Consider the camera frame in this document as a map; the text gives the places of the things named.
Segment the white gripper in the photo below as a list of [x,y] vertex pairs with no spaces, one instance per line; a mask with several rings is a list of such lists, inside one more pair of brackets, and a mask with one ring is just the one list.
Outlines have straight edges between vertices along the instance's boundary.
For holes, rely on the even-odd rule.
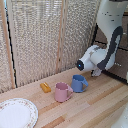
[[99,68],[92,70],[91,71],[91,76],[95,77],[95,76],[100,76],[101,75],[102,70],[100,70]]

